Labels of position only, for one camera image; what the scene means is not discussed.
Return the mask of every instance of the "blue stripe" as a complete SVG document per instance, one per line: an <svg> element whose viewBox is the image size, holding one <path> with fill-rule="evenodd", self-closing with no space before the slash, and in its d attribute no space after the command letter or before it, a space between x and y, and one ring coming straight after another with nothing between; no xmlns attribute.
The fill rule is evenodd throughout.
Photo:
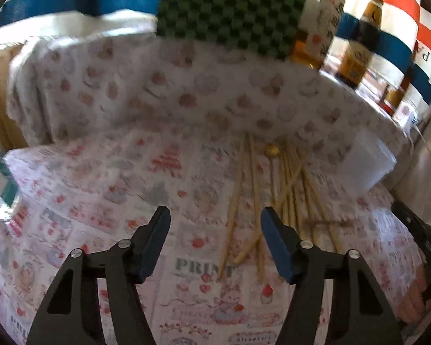
<svg viewBox="0 0 431 345"><path fill-rule="evenodd" d="M98 17L122 9L156 14L160 0L10 0L0 11L0 27L26 18L64 11Z"/></svg>
<svg viewBox="0 0 431 345"><path fill-rule="evenodd" d="M414 65L414 73L410 82L419 91L423 100L429 104L431 102L431 83L429 76L417 64Z"/></svg>
<svg viewBox="0 0 431 345"><path fill-rule="evenodd" d="M341 17L336 36L349 40L357 27L358 21L359 20L352 15L344 13ZM380 39L374 53L387 59L399 70L401 70L403 74L407 72L407 69L410 65L410 56L412 55L412 51L406 44L403 43L402 40L398 39L397 37L387 32L381 31Z"/></svg>

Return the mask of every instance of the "metal screw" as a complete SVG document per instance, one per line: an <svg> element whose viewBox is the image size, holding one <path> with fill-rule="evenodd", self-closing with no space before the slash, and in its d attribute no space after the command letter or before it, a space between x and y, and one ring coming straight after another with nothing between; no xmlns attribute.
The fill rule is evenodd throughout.
<svg viewBox="0 0 431 345"><path fill-rule="evenodd" d="M122 249L129 248L130 245L131 245L131 240L129 239L123 239L118 242L118 247Z"/></svg>
<svg viewBox="0 0 431 345"><path fill-rule="evenodd" d="M361 254L359 254L359 252L357 250L354 250L354 249L351 249L348 252L348 255L350 256L350 258L353 258L353 259L358 259L361 256Z"/></svg>
<svg viewBox="0 0 431 345"><path fill-rule="evenodd" d="M72 258L78 258L78 257L81 257L81 255L83 254L83 252L82 252L82 250L81 249L74 249L74 250L72 250L71 252L70 252L70 256L72 257Z"/></svg>
<svg viewBox="0 0 431 345"><path fill-rule="evenodd" d="M304 239L300 241L300 246L304 249L311 249L313 247L313 243L308 239Z"/></svg>

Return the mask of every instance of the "table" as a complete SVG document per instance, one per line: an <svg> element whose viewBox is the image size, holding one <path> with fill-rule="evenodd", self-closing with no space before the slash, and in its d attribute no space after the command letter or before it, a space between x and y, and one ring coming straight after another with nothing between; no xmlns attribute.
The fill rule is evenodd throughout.
<svg viewBox="0 0 431 345"><path fill-rule="evenodd" d="M13 339L25 342L39 303L72 249L107 249L131 237L158 205L166 205L170 233L154 274L137 288L157 342L274 343L294 287L279 278L269 252L262 284L254 253L237 268L229 264L225 280L215 280L240 139L235 133L155 119L9 152L6 161L21 187L22 205L10 223L0 223L0 322ZM262 154L264 144L255 142L265 206L269 161ZM307 165L334 218L350 221L339 228L341 243L361 251L395 309L422 261L407 229L389 210L392 197L378 184L354 201L329 162L311 157ZM254 229L248 167L231 257ZM319 245L328 248L324 226L317 227ZM324 342L330 284L316 344ZM99 297L107 343L115 344L103 280Z"/></svg>

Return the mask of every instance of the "glass bottle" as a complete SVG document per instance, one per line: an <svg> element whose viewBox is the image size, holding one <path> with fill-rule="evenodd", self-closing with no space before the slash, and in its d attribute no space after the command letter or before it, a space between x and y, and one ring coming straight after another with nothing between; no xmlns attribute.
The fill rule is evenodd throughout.
<svg viewBox="0 0 431 345"><path fill-rule="evenodd" d="M336 78L356 89L376 49L382 22L383 0L370 0L355 28Z"/></svg>
<svg viewBox="0 0 431 345"><path fill-rule="evenodd" d="M343 14L345 0L306 0L290 59L319 69Z"/></svg>
<svg viewBox="0 0 431 345"><path fill-rule="evenodd" d="M391 117L394 115L394 112L398 108L401 103L402 98L407 91L407 88L412 80L413 72L414 72L414 61L415 55L418 50L418 42L415 41L415 47L412 55L410 56L410 66L405 73L404 79L402 79L401 85L398 89L392 89L388 92L385 99L380 101L379 106L385 110Z"/></svg>

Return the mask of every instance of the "bottle label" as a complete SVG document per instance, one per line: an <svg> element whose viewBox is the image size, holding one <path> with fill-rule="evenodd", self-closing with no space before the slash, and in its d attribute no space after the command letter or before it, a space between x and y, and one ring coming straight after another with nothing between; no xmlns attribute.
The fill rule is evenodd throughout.
<svg viewBox="0 0 431 345"><path fill-rule="evenodd" d="M343 14L345 0L320 0L308 26L304 52L315 59L324 60Z"/></svg>
<svg viewBox="0 0 431 345"><path fill-rule="evenodd" d="M338 72L354 84L359 84L371 58L372 52L364 45L357 41L350 41Z"/></svg>
<svg viewBox="0 0 431 345"><path fill-rule="evenodd" d="M385 101L388 102L393 108L397 108L401 103L402 98L404 97L404 90L397 89L390 91L385 98Z"/></svg>

